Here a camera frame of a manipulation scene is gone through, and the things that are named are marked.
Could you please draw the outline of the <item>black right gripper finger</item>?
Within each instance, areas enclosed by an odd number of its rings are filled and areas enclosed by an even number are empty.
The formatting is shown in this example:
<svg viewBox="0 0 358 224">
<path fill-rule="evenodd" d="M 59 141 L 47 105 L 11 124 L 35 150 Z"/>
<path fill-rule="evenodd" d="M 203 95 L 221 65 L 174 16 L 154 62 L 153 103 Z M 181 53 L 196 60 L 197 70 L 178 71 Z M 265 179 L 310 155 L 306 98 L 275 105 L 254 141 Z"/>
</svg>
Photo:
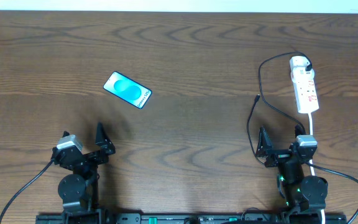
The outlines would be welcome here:
<svg viewBox="0 0 358 224">
<path fill-rule="evenodd" d="M 257 157 L 267 157 L 273 151 L 273 144 L 269 138 L 266 129 L 261 126 L 259 129 L 259 141 L 255 155 Z"/>
<path fill-rule="evenodd" d="M 297 124 L 295 126 L 295 136 L 299 136 L 299 135 L 305 135 L 306 134 L 306 130 L 302 125 Z"/>
</svg>

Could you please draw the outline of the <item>blue screen Samsung smartphone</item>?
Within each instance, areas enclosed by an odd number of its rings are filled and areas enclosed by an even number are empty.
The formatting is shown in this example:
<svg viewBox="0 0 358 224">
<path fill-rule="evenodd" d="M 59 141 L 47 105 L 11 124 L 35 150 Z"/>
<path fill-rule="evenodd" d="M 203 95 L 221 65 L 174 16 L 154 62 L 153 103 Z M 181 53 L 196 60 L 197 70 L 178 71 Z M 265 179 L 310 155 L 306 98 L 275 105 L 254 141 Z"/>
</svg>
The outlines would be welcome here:
<svg viewBox="0 0 358 224">
<path fill-rule="evenodd" d="M 142 109 L 152 96 L 152 90 L 119 72 L 113 72 L 103 89 L 132 106 Z"/>
</svg>

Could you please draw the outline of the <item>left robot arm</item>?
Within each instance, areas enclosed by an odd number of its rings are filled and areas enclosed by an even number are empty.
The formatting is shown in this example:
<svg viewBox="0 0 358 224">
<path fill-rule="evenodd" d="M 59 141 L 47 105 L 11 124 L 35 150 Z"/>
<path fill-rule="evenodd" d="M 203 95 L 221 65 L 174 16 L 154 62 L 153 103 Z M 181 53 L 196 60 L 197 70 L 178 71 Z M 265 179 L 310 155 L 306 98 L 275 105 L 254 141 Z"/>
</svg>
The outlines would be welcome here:
<svg viewBox="0 0 358 224">
<path fill-rule="evenodd" d="M 84 154 L 80 140 L 65 131 L 52 149 L 54 164 L 72 171 L 58 185 L 63 223 L 111 222 L 108 210 L 99 205 L 98 166 L 108 163 L 116 148 L 102 123 L 98 123 L 96 128 L 95 144 L 99 147 L 97 151 Z"/>
</svg>

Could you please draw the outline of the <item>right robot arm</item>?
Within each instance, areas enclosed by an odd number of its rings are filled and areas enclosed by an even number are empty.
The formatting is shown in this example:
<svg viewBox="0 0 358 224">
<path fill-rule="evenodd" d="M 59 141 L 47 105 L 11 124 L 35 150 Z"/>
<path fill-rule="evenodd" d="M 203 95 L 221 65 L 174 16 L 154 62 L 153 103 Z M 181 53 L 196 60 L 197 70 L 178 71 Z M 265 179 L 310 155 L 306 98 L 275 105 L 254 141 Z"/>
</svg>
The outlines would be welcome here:
<svg viewBox="0 0 358 224">
<path fill-rule="evenodd" d="M 259 129 L 259 143 L 255 155 L 265 159 L 265 167 L 277 167 L 278 185 L 288 203 L 281 219 L 289 223 L 295 215 L 320 215 L 326 208 L 328 182 L 322 177 L 304 175 L 302 165 L 309 162 L 317 150 L 312 135 L 298 135 L 287 149 L 274 149 L 266 129 Z"/>
</svg>

